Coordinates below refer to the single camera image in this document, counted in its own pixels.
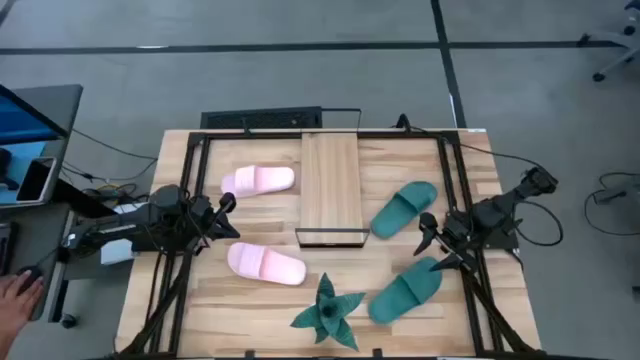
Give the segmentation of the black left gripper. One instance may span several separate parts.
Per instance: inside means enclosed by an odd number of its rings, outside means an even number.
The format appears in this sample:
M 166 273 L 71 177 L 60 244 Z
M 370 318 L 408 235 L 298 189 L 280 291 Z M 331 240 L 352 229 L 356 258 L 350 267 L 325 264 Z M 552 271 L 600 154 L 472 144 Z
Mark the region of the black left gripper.
M 231 225 L 228 215 L 237 204 L 235 195 L 226 192 L 214 208 L 206 196 L 195 196 L 188 200 L 188 218 L 195 229 L 196 236 L 204 240 L 237 239 L 240 233 Z

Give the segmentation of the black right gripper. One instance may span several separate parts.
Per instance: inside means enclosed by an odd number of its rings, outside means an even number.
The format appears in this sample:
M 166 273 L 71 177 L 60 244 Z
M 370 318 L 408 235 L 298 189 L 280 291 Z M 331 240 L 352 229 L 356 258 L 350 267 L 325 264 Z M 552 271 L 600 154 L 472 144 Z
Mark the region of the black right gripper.
M 413 252 L 414 256 L 425 251 L 438 235 L 438 223 L 435 216 L 429 212 L 424 212 L 419 216 L 419 230 L 422 239 Z M 467 212 L 449 212 L 444 219 L 441 233 L 438 235 L 438 242 L 442 250 L 474 248 L 474 223 L 473 217 Z M 431 272 L 467 268 L 467 255 L 451 252 L 443 260 L 437 262 L 430 268 Z

